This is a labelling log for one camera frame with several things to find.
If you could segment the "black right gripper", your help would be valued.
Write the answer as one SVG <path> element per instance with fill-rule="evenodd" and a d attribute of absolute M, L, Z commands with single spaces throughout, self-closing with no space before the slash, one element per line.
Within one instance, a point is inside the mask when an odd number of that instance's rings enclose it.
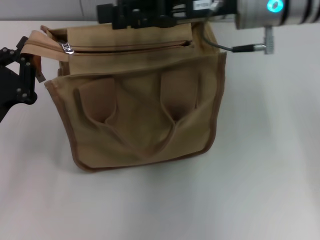
<path fill-rule="evenodd" d="M 237 0 L 117 0 L 96 6 L 97 21 L 114 30 L 216 22 L 237 13 Z"/>

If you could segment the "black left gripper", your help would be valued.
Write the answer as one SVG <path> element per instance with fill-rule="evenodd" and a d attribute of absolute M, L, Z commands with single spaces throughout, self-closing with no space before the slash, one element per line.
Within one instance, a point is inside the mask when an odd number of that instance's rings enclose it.
<path fill-rule="evenodd" d="M 0 50 L 0 121 L 9 110 L 17 104 L 33 105 L 38 99 L 35 93 L 36 67 L 33 56 L 22 54 L 21 51 L 28 38 L 23 36 L 16 50 L 3 47 Z M 18 74 L 7 65 L 19 63 Z"/>

